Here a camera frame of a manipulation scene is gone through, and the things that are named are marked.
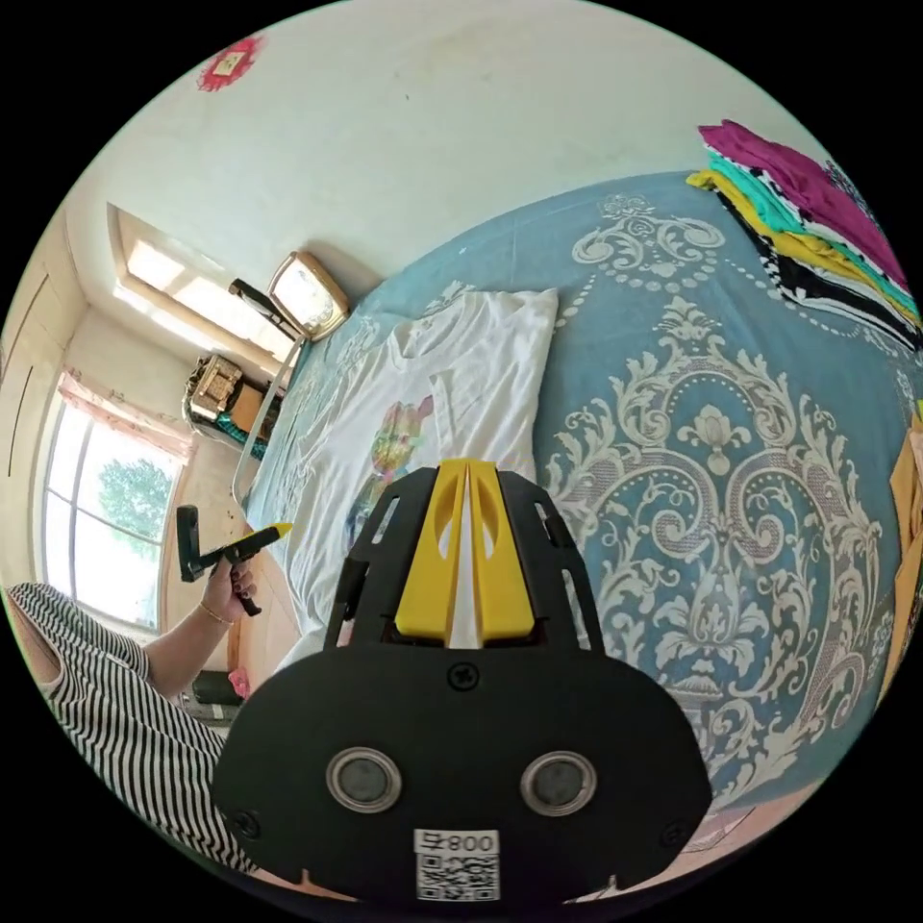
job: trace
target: screw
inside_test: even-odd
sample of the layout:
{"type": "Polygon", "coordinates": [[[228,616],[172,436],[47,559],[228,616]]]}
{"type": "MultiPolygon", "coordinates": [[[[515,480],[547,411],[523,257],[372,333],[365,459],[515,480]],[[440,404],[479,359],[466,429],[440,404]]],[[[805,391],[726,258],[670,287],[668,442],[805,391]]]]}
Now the screw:
{"type": "Polygon", "coordinates": [[[481,674],[473,663],[456,663],[449,669],[448,679],[456,692],[468,692],[478,684],[481,674]]]}
{"type": "Polygon", "coordinates": [[[237,832],[247,839],[257,839],[260,836],[260,821],[250,811],[238,811],[234,815],[234,826],[237,832]]]}
{"type": "Polygon", "coordinates": [[[661,833],[661,846],[667,849],[674,849],[681,843],[689,839],[689,825],[684,820],[674,820],[672,824],[667,824],[661,833]]]}

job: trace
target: tree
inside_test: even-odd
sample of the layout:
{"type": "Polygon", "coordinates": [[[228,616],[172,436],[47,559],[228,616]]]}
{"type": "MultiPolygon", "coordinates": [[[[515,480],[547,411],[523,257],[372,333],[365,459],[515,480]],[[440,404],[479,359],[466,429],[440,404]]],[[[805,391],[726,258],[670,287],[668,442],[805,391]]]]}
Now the tree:
{"type": "Polygon", "coordinates": [[[160,553],[156,542],[161,536],[163,517],[170,502],[172,483],[169,476],[147,459],[107,461],[99,483],[99,504],[109,521],[139,536],[152,538],[155,544],[123,532],[116,533],[118,540],[143,558],[155,561],[160,553]]]}

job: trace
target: hand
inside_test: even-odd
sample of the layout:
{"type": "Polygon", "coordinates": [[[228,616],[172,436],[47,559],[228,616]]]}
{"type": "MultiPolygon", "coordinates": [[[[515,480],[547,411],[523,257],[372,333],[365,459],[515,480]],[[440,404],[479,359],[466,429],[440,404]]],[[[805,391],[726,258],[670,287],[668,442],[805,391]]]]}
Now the hand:
{"type": "Polygon", "coordinates": [[[227,558],[222,558],[205,585],[202,605],[214,612],[218,618],[233,624],[245,615],[237,597],[252,597],[256,591],[253,574],[247,569],[246,563],[231,567],[231,562],[227,558]]]}

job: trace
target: window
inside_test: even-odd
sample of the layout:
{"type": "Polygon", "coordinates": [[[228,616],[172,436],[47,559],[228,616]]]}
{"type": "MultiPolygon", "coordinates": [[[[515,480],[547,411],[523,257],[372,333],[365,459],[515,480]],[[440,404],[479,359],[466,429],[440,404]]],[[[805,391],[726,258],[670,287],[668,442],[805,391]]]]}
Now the window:
{"type": "Polygon", "coordinates": [[[96,615],[155,633],[179,473],[165,453],[65,405],[44,490],[45,581],[96,615]]]}
{"type": "Polygon", "coordinates": [[[112,294],[121,301],[124,301],[127,305],[131,305],[145,316],[150,317],[154,323],[168,330],[171,334],[175,334],[180,339],[192,343],[193,346],[198,346],[199,349],[204,349],[209,353],[220,351],[221,347],[211,337],[207,337],[200,330],[196,330],[191,325],[186,324],[184,321],[180,320],[179,317],[174,317],[172,314],[157,308],[145,298],[133,292],[130,288],[125,288],[121,283],[115,284],[115,289],[112,294]]]}
{"type": "MultiPolygon", "coordinates": [[[[116,216],[129,276],[173,298],[234,337],[253,344],[276,362],[285,361],[291,340],[232,295],[226,285],[221,285],[222,281],[230,282],[232,275],[138,218],[120,210],[116,210],[116,216]]],[[[183,328],[187,325],[181,325],[174,332],[195,341],[183,328]]]]}

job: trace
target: black and white striped fabric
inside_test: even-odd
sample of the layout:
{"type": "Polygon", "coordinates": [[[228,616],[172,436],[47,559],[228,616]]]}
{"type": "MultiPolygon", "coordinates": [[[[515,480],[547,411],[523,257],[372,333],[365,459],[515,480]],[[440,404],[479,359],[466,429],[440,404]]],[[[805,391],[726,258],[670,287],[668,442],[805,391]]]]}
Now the black and white striped fabric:
{"type": "Polygon", "coordinates": [[[253,871],[210,796],[222,738],[148,683],[140,645],[104,628],[50,586],[22,584],[10,596],[57,653],[61,673],[43,691],[110,791],[186,848],[253,871]]]}
{"type": "Polygon", "coordinates": [[[832,273],[778,253],[772,241],[759,235],[723,193],[718,199],[751,239],[760,263],[773,286],[789,301],[812,311],[838,314],[892,337],[906,349],[923,348],[923,332],[874,292],[859,291],[855,284],[834,279],[832,273]]]}

